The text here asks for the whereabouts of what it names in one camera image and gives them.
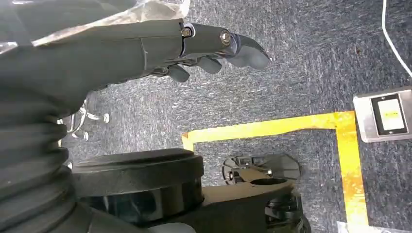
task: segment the screw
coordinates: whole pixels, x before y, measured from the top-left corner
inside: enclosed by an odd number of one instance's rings
[[[191,37],[192,36],[192,30],[190,28],[183,28],[181,33],[182,33],[183,37]]]
[[[231,38],[232,36],[230,35],[230,32],[228,32],[227,30],[223,30],[220,33],[220,40],[222,41],[222,44],[226,46],[230,45]]]

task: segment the yellow tape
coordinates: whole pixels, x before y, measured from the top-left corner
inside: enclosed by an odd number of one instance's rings
[[[369,225],[353,111],[194,130],[184,133],[182,141],[185,149],[194,151],[194,143],[198,142],[279,135],[303,129],[336,130],[347,222]]]
[[[356,135],[355,113],[336,113],[336,136],[345,200],[346,220],[352,225],[369,225],[363,189],[361,160]]]

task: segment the robotic hand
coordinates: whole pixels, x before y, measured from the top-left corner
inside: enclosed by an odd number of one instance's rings
[[[0,232],[6,233],[165,232],[77,202],[71,171],[62,166],[68,152],[57,145],[66,127],[56,121],[111,83],[148,75],[184,82],[189,74],[179,65],[216,73],[220,59],[252,68],[269,62],[253,39],[181,19],[94,27],[35,47],[20,42],[0,53]]]
[[[251,38],[177,19],[94,27],[34,48],[18,47],[0,55],[0,69],[15,77],[7,85],[43,93],[74,113],[88,92],[108,84],[147,75],[184,82],[189,74],[179,65],[217,73],[220,59],[257,69],[270,60]]]

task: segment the black mechanical part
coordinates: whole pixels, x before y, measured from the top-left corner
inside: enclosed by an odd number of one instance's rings
[[[174,60],[179,64],[198,66],[214,74],[222,68],[218,59],[226,59],[237,67],[255,69],[265,68],[270,61],[265,50],[249,37],[230,33],[223,28],[200,24],[191,24],[191,26],[196,33],[194,36],[184,38],[181,58]]]
[[[223,178],[230,185],[274,185],[298,179],[300,170],[298,162],[285,153],[228,158],[222,166]],[[300,195],[295,191],[269,200],[264,210],[268,233],[311,232]]]
[[[178,83],[184,83],[189,79],[189,73],[180,66],[170,66],[168,75]]]
[[[95,157],[73,165],[80,197],[103,197],[181,185],[203,176],[203,159],[183,149]]]
[[[237,173],[233,173],[239,179],[233,185],[202,188],[199,180],[201,175],[189,175],[194,180],[186,183],[187,180],[184,179],[181,179],[180,183],[169,179],[167,170],[170,167],[170,172],[175,172],[173,163],[196,157],[191,151],[182,149],[129,153],[123,156],[96,158],[81,166],[75,166],[73,171],[75,177],[81,178],[77,179],[77,182],[84,182],[83,176],[96,173],[96,182],[100,177],[110,183],[121,180],[118,179],[120,171],[130,174],[130,170],[144,170],[146,166],[150,166],[151,170],[146,171],[149,175],[130,175],[128,182],[136,184],[134,192],[129,184],[122,183],[126,188],[122,188],[122,185],[116,188],[127,189],[126,194],[118,194],[111,187],[109,196],[82,199],[88,205],[136,226],[151,227],[181,222],[191,226],[197,233],[310,233],[309,223],[302,212],[300,197],[293,191],[293,180],[273,178],[267,173],[267,167],[264,169],[264,165],[270,163],[273,157],[232,158],[232,166],[243,167],[239,168]],[[291,163],[289,161],[285,165],[296,168]],[[187,174],[191,174],[190,166],[193,165],[179,165],[181,172]],[[117,173],[99,176],[110,169]],[[203,171],[202,164],[199,164],[197,169]],[[146,191],[147,186],[140,182],[152,175],[153,183],[157,183],[157,178],[162,177],[170,182],[169,186],[165,188],[164,185],[153,185],[151,190]],[[85,194],[90,191],[82,192],[79,188],[79,192]]]
[[[203,172],[202,158],[183,149],[108,155],[73,167],[81,201],[134,225],[200,205]]]
[[[222,175],[226,184],[244,182],[239,175],[241,169],[252,168],[272,178],[297,180],[301,168],[295,159],[286,153],[270,156],[233,157],[223,162]]]

